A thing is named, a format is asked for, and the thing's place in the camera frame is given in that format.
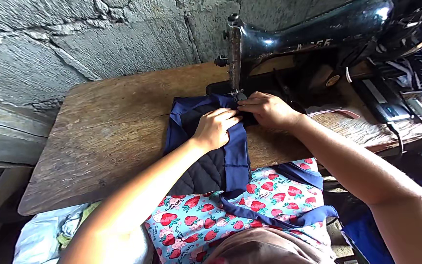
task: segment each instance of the strawberry print shirt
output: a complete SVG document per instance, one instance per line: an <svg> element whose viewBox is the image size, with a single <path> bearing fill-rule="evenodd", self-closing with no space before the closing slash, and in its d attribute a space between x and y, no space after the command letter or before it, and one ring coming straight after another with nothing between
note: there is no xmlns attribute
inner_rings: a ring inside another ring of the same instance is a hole
<svg viewBox="0 0 422 264"><path fill-rule="evenodd" d="M317 170L314 158L293 163L304 170ZM320 250L331 250L325 221L284 230L237 217L222 209L221 192L164 197L144 222L161 263L201 263L225 238L263 226L284 231ZM252 171L247 190L229 202L285 222L324 205L320 189L287 179L267 167Z"/></svg>

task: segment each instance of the black sewing machine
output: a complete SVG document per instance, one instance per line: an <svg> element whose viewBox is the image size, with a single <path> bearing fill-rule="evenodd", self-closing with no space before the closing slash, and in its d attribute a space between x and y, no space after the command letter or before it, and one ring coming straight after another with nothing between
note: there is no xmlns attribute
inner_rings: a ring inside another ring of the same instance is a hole
<svg viewBox="0 0 422 264"><path fill-rule="evenodd" d="M231 94L237 101L258 90L298 101L306 110L330 108L340 98L330 87L344 77L351 82L349 67L366 58L388 61L421 50L422 39L404 41L421 27L422 1L417 0L353 0L276 31L231 14L223 33L228 56L215 60L228 65L229 81L211 84L206 92ZM295 55L294 69L249 76L257 65L285 55Z"/></svg>

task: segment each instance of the black quilted fabric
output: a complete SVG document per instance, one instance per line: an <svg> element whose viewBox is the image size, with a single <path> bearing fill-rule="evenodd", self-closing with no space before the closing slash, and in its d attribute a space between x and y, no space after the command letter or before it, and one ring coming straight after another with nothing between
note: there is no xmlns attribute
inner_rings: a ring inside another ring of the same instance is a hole
<svg viewBox="0 0 422 264"><path fill-rule="evenodd" d="M189 138L195 134L200 117L218 108L220 108L218 104L203 105L180 116L182 127ZM204 194L217 190L225 190L226 172L224 170L224 164L223 148L208 152L185 171L172 189L170 189L168 195Z"/></svg>

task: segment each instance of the blue fabric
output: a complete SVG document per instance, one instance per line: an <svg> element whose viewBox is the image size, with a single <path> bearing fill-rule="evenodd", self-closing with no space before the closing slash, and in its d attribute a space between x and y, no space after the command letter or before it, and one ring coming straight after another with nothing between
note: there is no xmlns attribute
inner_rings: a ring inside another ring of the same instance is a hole
<svg viewBox="0 0 422 264"><path fill-rule="evenodd" d="M223 108L237 108L237 104L231 97L217 94L190 98L174 98L172 111L170 113L169 127L167 129L165 153L169 153L179 147L188 139L187 134L184 129L182 129L180 115L198 106L215 102L218 102ZM226 212L238 217L259 220L268 225L274 225L284 229L293 229L312 225L316 222L322 222L327 216L338 217L338 213L334 207L324 205L308 211L298 217L295 224L290 224L243 207L238 207L228 202L227 200L238 197L246 190L246 185L249 181L250 167L250 160L247 153L247 134L243 127L243 123L240 122L236 124L231 127L228 132L230 140L223 147L225 152L226 189L224 190L225 192L220 195L220 200ZM289 179L312 185L321 190L323 189L323 179L318 172L303 170L292 163L274 166L274 170Z"/></svg>
<svg viewBox="0 0 422 264"><path fill-rule="evenodd" d="M344 225L342 231L354 241L370 263L395 264L380 236L371 212Z"/></svg>

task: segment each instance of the gray stone wall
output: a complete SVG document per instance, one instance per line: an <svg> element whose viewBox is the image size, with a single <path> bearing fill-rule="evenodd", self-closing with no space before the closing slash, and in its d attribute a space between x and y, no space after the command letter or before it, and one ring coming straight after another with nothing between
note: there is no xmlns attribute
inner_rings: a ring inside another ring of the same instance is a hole
<svg viewBox="0 0 422 264"><path fill-rule="evenodd" d="M0 0L0 101L56 109L75 84L212 61L226 17L269 30L344 0Z"/></svg>

